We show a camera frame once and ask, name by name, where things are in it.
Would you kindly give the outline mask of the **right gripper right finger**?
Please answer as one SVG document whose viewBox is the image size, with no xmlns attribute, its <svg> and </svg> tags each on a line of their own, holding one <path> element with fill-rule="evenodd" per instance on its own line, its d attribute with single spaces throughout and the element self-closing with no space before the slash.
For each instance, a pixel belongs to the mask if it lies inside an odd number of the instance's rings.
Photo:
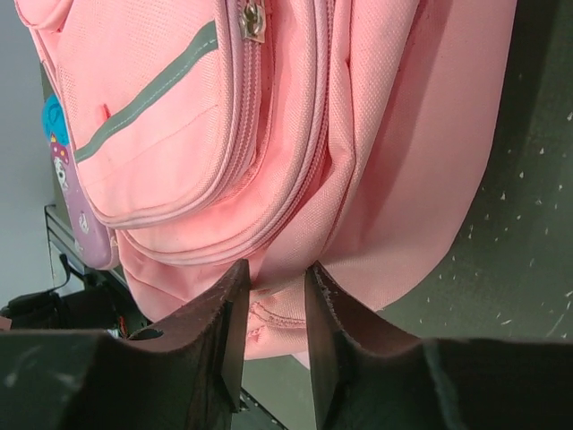
<svg viewBox="0 0 573 430">
<path fill-rule="evenodd" d="M 350 296 L 320 264 L 305 273 L 320 429 L 569 429 L 565 340 L 420 339 Z"/>
</svg>

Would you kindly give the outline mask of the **pink student backpack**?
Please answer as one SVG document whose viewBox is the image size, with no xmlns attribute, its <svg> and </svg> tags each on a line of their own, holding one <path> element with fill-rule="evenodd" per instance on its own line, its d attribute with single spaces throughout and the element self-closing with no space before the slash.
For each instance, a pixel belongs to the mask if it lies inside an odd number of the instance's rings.
<svg viewBox="0 0 573 430">
<path fill-rule="evenodd" d="M 445 256 L 490 155 L 513 1 L 19 1 L 66 163 L 158 321 L 250 264 L 249 359 L 307 347 L 321 262 L 381 310 Z"/>
</svg>

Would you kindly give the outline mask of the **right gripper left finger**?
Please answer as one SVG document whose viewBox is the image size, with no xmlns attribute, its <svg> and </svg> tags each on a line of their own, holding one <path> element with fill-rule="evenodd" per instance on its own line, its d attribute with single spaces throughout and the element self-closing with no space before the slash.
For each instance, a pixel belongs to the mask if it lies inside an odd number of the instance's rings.
<svg viewBox="0 0 573 430">
<path fill-rule="evenodd" d="M 4 429 L 228 429 L 240 408 L 251 279 L 235 262 L 207 291 L 120 340 L 6 331 Z"/>
</svg>

